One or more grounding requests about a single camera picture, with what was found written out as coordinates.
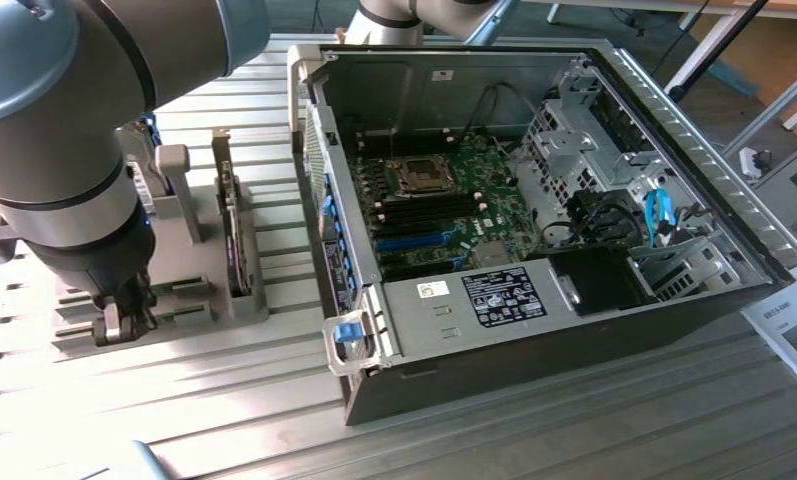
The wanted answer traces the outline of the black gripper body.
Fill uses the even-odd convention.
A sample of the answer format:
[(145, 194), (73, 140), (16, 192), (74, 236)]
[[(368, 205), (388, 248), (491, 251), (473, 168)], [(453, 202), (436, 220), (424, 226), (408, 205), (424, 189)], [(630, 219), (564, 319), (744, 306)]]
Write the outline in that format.
[(105, 297), (112, 297), (117, 306), (131, 306), (129, 280), (147, 272), (153, 250), (152, 230), (127, 230), (121, 237), (109, 236), (74, 248), (34, 246), (45, 266), (68, 286), (89, 295), (96, 306)]

